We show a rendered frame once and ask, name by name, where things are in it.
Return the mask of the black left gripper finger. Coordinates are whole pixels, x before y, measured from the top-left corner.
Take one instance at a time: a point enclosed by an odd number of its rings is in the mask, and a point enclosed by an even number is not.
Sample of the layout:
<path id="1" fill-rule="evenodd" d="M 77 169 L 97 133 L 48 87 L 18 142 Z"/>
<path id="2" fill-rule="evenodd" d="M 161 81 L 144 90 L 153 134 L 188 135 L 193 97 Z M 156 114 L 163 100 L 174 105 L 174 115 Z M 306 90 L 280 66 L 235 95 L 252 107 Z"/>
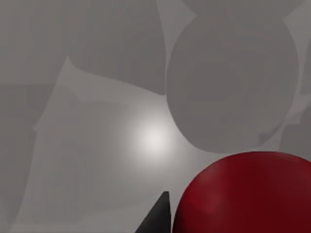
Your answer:
<path id="1" fill-rule="evenodd" d="M 135 233 L 171 233 L 171 220 L 170 193 L 164 191 Z"/>

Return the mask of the dark red round object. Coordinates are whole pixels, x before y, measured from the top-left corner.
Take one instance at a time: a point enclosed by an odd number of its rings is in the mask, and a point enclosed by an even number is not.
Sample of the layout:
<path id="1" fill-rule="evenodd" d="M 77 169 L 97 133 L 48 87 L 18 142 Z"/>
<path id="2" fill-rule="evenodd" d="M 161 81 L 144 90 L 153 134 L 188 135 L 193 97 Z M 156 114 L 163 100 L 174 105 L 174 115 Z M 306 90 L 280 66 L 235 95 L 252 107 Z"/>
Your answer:
<path id="1" fill-rule="evenodd" d="M 311 162 L 272 151 L 214 162 L 183 193 L 172 233 L 311 233 Z"/>

